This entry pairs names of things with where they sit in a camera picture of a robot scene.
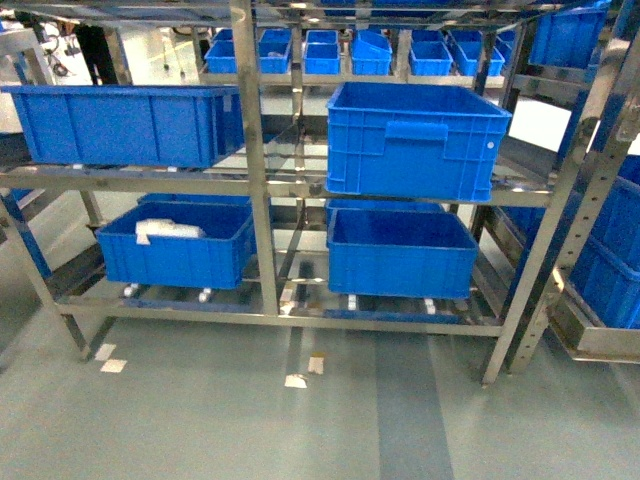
stainless steel shelf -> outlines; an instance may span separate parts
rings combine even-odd
[[[551,328],[574,360],[640,363],[640,330],[606,327],[571,285],[565,285],[548,315]]]
[[[374,6],[358,1],[353,6],[324,5],[320,2],[255,1],[258,25],[300,24],[304,28],[344,28],[360,24],[403,25],[411,28],[429,26],[495,30],[512,26],[536,16],[586,1],[536,4],[533,0],[512,2],[458,1],[453,5]],[[102,25],[130,22],[153,25],[229,26],[231,16],[227,2],[214,1],[119,1],[119,0],[25,0],[0,1],[0,7],[16,8],[42,15],[83,20]]]
[[[373,82],[373,83],[408,83],[411,85],[452,85],[459,87],[471,88],[473,86],[474,77],[465,77],[461,75],[448,76],[415,76],[409,75],[406,79],[393,75],[308,75],[303,74],[302,79],[305,86],[308,87],[324,87],[337,86],[344,82]],[[215,74],[201,73],[200,83],[205,85],[237,85],[237,74]],[[260,76],[260,84],[266,86],[291,86],[290,74],[263,74]],[[504,85],[504,77],[489,77],[487,79],[487,88],[502,88]]]

floor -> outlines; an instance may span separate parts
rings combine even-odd
[[[125,38],[137,82],[179,83],[174,65],[162,67],[157,33]],[[192,65],[190,48],[178,52]],[[532,133],[527,118],[541,108],[523,102],[515,134],[557,148],[568,115],[546,111]],[[112,218],[135,197],[99,200]],[[80,211],[67,194],[31,222],[53,266],[92,241]],[[486,339],[119,320],[106,342],[127,364],[103,373],[39,307],[7,243],[0,272],[3,480],[627,480],[640,471],[640,367],[573,362],[551,336],[524,374],[482,389]],[[99,318],[81,320],[91,332]],[[324,375],[285,388],[316,351]]]

empty blue crate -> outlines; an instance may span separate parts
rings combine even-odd
[[[328,238],[333,292],[469,296],[478,246],[455,215],[338,209]]]
[[[605,325],[640,328],[640,272],[593,236],[576,262],[571,281]]]
[[[509,112],[462,87],[355,82],[328,108],[330,192],[490,200]]]
[[[336,30],[308,30],[307,44],[309,43],[338,43]]]
[[[340,73],[340,46],[330,43],[307,43],[304,73],[336,75]]]
[[[236,87],[2,87],[37,163],[207,168],[244,143]]]
[[[260,71],[262,73],[287,73],[289,70],[291,44],[260,42],[258,44],[258,53],[260,55]]]
[[[453,59],[443,42],[414,42],[411,45],[411,73],[449,75]]]
[[[541,17],[531,48],[530,63],[587,68],[611,2]]]
[[[140,245],[136,223],[170,219],[200,227],[203,238],[149,235]],[[243,206],[145,202],[96,232],[107,279],[193,288],[236,288],[256,252],[251,212]]]
[[[204,55],[210,73],[237,73],[235,49],[233,42],[218,41]]]
[[[456,62],[458,71],[461,75],[474,76],[478,71],[478,59],[480,58],[480,51],[482,50],[482,43],[480,42],[452,42],[449,45],[453,59]],[[502,71],[504,66],[504,57],[498,51],[493,49],[493,56],[489,63],[489,76],[497,77]]]
[[[640,271],[640,157],[625,160],[591,235]]]
[[[388,75],[391,67],[391,45],[384,35],[361,30],[353,41],[353,73],[355,75]]]

blue plastic crate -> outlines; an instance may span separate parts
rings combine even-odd
[[[478,71],[478,59],[482,50],[482,43],[478,42],[453,42],[450,44],[453,59],[456,62],[460,74],[474,76]],[[493,57],[489,64],[489,76],[497,77],[504,66],[504,57],[498,49],[493,49]]]
[[[238,73],[233,42],[213,42],[204,59],[211,73]]]
[[[196,225],[205,238],[149,236],[136,243],[136,223],[150,218]],[[96,232],[107,279],[194,288],[236,288],[256,252],[251,213],[242,206],[146,202]]]
[[[444,42],[444,35],[440,30],[414,30],[411,32],[414,42]]]
[[[449,75],[453,64],[442,42],[414,42],[409,60],[414,75]]]
[[[291,30],[286,28],[270,28],[262,32],[260,43],[289,43],[291,42]]]
[[[260,71],[262,73],[287,73],[289,70],[291,44],[260,42],[258,44],[258,52],[260,55]]]
[[[213,37],[213,41],[231,42],[233,40],[233,30],[231,28],[223,28]]]
[[[338,43],[336,30],[308,30],[307,44],[309,43]]]
[[[625,164],[635,163],[637,169],[637,158]],[[635,183],[616,179],[591,234],[630,268],[640,271],[640,178]]]
[[[236,87],[7,86],[35,162],[207,168],[244,143]]]
[[[640,328],[640,272],[593,236],[576,262],[571,281],[605,325]]]
[[[340,46],[337,43],[307,43],[304,52],[304,73],[340,73]]]
[[[530,63],[587,68],[610,2],[541,17],[531,48]]]
[[[333,292],[469,296],[478,246],[455,215],[338,209],[328,237]]]
[[[350,200],[343,198],[331,198],[325,205],[327,211],[327,225],[336,210],[376,210],[392,212],[444,212],[439,203],[426,202],[396,202],[393,200]]]
[[[511,114],[461,87],[346,83],[328,103],[327,190],[487,201]]]
[[[391,67],[391,45],[384,35],[369,30],[358,32],[352,45],[355,75],[388,75]]]

